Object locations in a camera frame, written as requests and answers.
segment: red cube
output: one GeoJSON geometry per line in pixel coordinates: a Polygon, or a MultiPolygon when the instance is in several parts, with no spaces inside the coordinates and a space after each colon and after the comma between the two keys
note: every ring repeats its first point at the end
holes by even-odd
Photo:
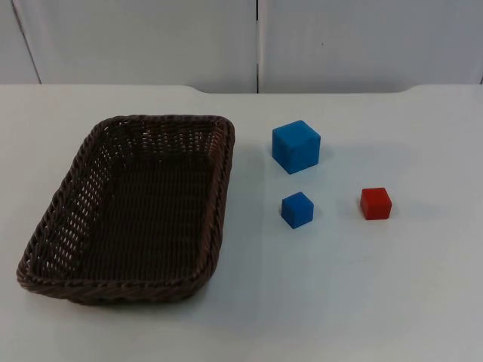
{"type": "Polygon", "coordinates": [[[388,219],[391,206],[391,199],[384,187],[362,189],[361,209],[366,220],[388,219]]]}

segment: large blue cube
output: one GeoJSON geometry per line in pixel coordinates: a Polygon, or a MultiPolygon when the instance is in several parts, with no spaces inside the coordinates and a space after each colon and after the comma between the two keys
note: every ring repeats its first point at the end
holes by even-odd
{"type": "Polygon", "coordinates": [[[272,157],[289,173],[318,163],[320,135],[304,121],[278,127],[272,132],[272,157]]]}
{"type": "Polygon", "coordinates": [[[293,229],[298,228],[313,220],[314,204],[302,192],[298,192],[281,201],[281,217],[293,229]]]}

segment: woven texture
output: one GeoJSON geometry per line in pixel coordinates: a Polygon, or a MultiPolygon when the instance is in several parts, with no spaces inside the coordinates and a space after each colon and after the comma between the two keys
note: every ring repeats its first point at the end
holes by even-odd
{"type": "Polygon", "coordinates": [[[213,274],[235,132],[223,117],[132,115],[83,142],[17,269],[73,302],[175,301],[213,274]]]}

